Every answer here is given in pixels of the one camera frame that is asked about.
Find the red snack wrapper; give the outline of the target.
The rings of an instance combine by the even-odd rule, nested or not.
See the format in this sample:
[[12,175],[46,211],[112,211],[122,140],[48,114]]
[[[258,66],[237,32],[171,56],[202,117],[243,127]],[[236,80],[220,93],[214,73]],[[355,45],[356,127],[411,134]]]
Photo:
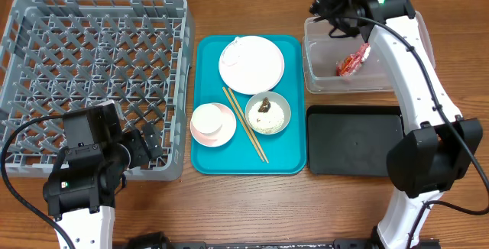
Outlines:
[[348,55],[343,61],[337,63],[337,76],[351,76],[355,74],[367,60],[371,52],[369,43],[364,43],[357,52]]

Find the white plastic cup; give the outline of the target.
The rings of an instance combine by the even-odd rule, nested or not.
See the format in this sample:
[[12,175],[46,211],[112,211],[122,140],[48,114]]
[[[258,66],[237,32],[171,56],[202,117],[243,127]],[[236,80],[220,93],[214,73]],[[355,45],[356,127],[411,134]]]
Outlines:
[[200,133],[213,134],[222,126],[222,112],[212,103],[200,105],[193,111],[191,123]]

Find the small pink plate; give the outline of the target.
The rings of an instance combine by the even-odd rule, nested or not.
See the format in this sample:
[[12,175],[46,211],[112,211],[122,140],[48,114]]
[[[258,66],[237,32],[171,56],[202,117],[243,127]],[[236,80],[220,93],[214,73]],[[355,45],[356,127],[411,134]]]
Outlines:
[[190,131],[193,138],[205,147],[220,147],[233,137],[236,130],[236,118],[234,112],[226,105],[212,103],[219,107],[222,112],[222,126],[213,134],[202,134],[197,131],[190,121]]

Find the wooden chopstick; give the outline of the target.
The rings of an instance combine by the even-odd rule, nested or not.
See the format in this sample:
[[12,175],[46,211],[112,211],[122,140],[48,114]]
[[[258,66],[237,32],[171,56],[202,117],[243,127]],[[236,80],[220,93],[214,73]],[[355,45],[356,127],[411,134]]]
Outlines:
[[248,136],[248,139],[250,140],[253,148],[257,152],[257,155],[259,156],[261,161],[264,162],[265,161],[264,155],[261,153],[261,150],[260,150],[259,146],[257,145],[256,140],[254,139],[254,136],[249,131],[248,126],[245,123],[245,120],[241,116],[241,113],[238,110],[237,102],[232,98],[228,89],[226,89],[225,87],[222,87],[222,91],[225,93],[226,98],[228,99],[229,103],[231,104],[232,109],[234,110],[238,120],[240,121],[241,126],[243,127],[246,135]]
[[264,150],[263,150],[263,148],[262,148],[262,146],[261,146],[261,144],[260,144],[259,140],[257,139],[257,136],[255,135],[255,133],[254,133],[253,129],[251,128],[251,126],[248,124],[248,122],[247,122],[247,120],[246,120],[245,114],[244,114],[244,112],[243,112],[243,110],[242,110],[242,108],[241,108],[241,106],[240,106],[240,104],[239,104],[238,100],[236,99],[235,94],[233,93],[232,89],[230,89],[230,88],[226,88],[226,89],[228,89],[228,90],[229,90],[230,95],[231,95],[231,96],[232,96],[232,98],[233,98],[233,99],[234,99],[234,100],[237,102],[238,110],[240,111],[241,116],[242,116],[242,117],[243,117],[243,119],[244,119],[244,122],[247,124],[249,131],[250,131],[250,132],[251,132],[251,134],[254,136],[254,139],[256,140],[256,143],[257,143],[257,145],[259,146],[259,148],[260,148],[260,150],[261,150],[261,153],[264,155],[265,162],[266,162],[266,163],[269,163],[269,160],[267,159],[267,156],[266,156],[266,154],[265,154],[265,152],[264,152]]

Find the brown food scrap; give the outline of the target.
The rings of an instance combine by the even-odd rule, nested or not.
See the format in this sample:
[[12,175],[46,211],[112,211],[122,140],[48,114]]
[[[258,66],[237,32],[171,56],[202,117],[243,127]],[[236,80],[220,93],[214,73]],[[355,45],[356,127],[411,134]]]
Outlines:
[[271,103],[270,103],[270,100],[265,97],[263,100],[262,100],[262,103],[258,109],[258,111],[260,113],[266,113],[270,110],[270,107],[271,107]]

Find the white rice pile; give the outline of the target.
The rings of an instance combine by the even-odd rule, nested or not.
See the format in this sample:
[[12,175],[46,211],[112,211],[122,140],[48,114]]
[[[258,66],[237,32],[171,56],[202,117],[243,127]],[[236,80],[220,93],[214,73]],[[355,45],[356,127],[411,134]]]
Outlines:
[[248,113],[248,122],[251,127],[263,134],[273,134],[278,132],[284,123],[283,109],[276,103],[272,102],[270,110],[266,113],[260,113],[258,111],[262,100],[255,103]]

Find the grey round bowl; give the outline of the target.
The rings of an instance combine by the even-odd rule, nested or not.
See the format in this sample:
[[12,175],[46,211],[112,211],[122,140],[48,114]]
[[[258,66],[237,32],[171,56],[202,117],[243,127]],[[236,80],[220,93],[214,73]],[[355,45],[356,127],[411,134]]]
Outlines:
[[267,97],[272,102],[276,102],[283,109],[284,117],[285,117],[284,123],[283,123],[281,129],[278,132],[273,133],[273,134],[278,134],[281,131],[283,131],[286,128],[286,126],[289,124],[292,114],[291,114],[291,108],[290,108],[290,105],[289,105],[288,101],[282,95],[280,95],[280,94],[278,94],[276,92],[261,92],[261,93],[258,93],[257,95],[252,96],[249,99],[249,101],[248,101],[248,103],[246,105],[246,108],[245,108],[245,117],[246,117],[246,120],[248,122],[248,113],[249,113],[249,110],[251,109],[251,107],[255,103],[260,102],[261,100],[263,100],[265,97]]

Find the clear plastic wrap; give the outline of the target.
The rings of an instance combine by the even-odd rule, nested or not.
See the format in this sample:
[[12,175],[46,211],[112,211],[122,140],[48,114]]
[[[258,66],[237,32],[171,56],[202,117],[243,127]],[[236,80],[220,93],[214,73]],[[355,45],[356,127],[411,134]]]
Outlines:
[[233,66],[240,60],[242,52],[243,44],[241,42],[241,38],[236,37],[222,51],[219,62],[224,66]]

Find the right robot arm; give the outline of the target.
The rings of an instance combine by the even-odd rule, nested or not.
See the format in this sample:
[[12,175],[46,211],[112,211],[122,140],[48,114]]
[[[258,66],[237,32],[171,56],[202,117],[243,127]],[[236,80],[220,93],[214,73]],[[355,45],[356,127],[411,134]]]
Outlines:
[[434,205],[469,167],[483,130],[443,89],[420,40],[410,0],[315,0],[310,12],[328,21],[333,38],[361,36],[384,64],[403,117],[404,136],[387,154],[394,190],[387,213],[362,248],[429,248],[419,233]]

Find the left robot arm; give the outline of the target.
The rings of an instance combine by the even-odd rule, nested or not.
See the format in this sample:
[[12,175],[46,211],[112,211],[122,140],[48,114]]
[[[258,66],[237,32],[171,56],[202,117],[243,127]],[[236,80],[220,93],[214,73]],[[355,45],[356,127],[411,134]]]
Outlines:
[[127,184],[125,171],[164,153],[153,123],[123,131],[120,114],[108,101],[62,117],[66,146],[43,187],[61,248],[112,247],[115,196]]

